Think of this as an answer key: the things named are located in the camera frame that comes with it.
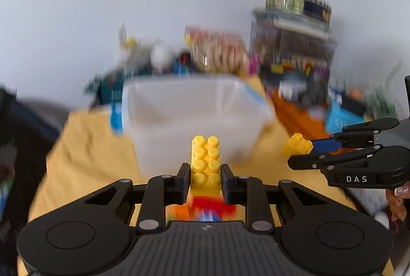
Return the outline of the person right hand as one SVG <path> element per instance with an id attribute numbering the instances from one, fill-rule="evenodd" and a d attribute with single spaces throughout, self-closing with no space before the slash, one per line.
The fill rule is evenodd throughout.
<path id="1" fill-rule="evenodd" d="M 407 209 L 404 206 L 404 201 L 409 200 L 410 183 L 406 182 L 401 187 L 386 190 L 386 199 L 391 211 L 391 220 L 404 220 L 407 217 Z"/>

